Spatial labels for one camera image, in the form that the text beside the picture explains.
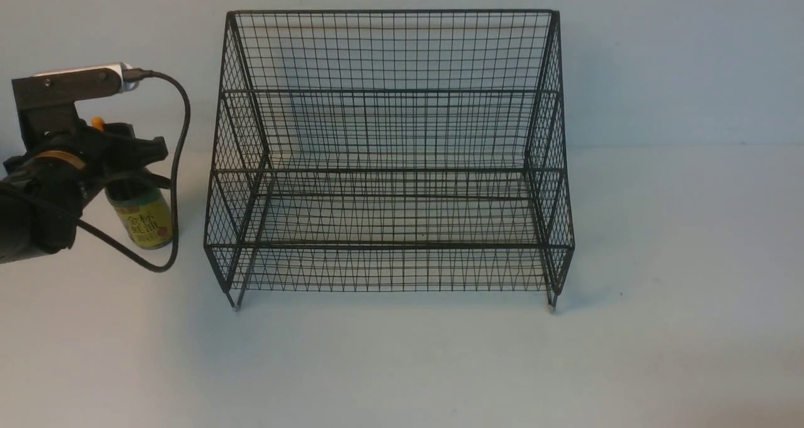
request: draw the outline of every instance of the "table surface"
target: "table surface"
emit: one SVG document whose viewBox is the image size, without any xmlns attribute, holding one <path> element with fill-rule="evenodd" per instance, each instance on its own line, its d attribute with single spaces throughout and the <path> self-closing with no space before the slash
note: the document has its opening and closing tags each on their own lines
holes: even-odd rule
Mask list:
<svg viewBox="0 0 804 428">
<path fill-rule="evenodd" d="M 3 426 L 804 425 L 804 147 L 572 150 L 554 316 L 541 293 L 233 313 L 202 250 L 209 161 L 183 162 L 167 273 L 83 232 L 3 265 Z M 104 200 L 85 218 L 124 238 Z"/>
</svg>

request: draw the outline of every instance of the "metal wire shelf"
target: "metal wire shelf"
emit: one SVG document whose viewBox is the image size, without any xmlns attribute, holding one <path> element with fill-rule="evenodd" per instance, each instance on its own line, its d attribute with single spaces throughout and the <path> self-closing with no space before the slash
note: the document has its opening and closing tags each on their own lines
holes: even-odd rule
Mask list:
<svg viewBox="0 0 804 428">
<path fill-rule="evenodd" d="M 227 15 L 204 248 L 246 290 L 545 290 L 574 251 L 559 14 Z"/>
</svg>

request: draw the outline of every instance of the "white wall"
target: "white wall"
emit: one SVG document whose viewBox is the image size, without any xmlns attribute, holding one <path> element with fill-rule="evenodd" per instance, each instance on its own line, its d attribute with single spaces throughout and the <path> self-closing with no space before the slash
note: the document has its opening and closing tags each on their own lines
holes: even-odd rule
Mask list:
<svg viewBox="0 0 804 428">
<path fill-rule="evenodd" d="M 438 7 L 561 10 L 571 145 L 804 142 L 801 0 L 0 0 L 0 156 L 22 150 L 14 77 L 116 60 L 166 71 L 204 150 L 227 10 Z M 149 82 L 80 113 L 173 139 L 175 96 Z"/>
</svg>

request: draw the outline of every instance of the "wire rack frame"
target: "wire rack frame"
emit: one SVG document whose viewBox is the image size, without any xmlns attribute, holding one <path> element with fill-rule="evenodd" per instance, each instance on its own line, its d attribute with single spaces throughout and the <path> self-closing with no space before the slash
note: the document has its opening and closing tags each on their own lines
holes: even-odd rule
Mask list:
<svg viewBox="0 0 804 428">
<path fill-rule="evenodd" d="M 552 10 L 227 14 L 204 248 L 247 290 L 541 290 L 575 242 Z"/>
</svg>

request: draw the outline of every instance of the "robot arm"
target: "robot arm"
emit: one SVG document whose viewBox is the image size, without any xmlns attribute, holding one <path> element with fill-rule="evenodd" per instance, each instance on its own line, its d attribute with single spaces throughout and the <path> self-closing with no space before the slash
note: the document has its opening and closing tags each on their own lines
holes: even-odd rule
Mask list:
<svg viewBox="0 0 804 428">
<path fill-rule="evenodd" d="M 167 158 L 163 138 L 137 139 L 128 124 L 95 128 L 75 110 L 75 101 L 130 91 L 149 77 L 171 82 L 184 100 L 185 122 L 170 180 L 144 172 L 146 165 Z M 4 163 L 8 177 L 0 180 L 0 264 L 71 248 L 78 225 L 140 265 L 158 272 L 167 270 L 178 250 L 175 179 L 190 122 L 183 87 L 169 76 L 123 63 L 42 73 L 15 79 L 12 86 L 26 153 Z M 173 251 L 164 266 L 144 261 L 80 221 L 84 207 L 109 182 L 124 178 L 148 180 L 172 190 Z"/>
</svg>

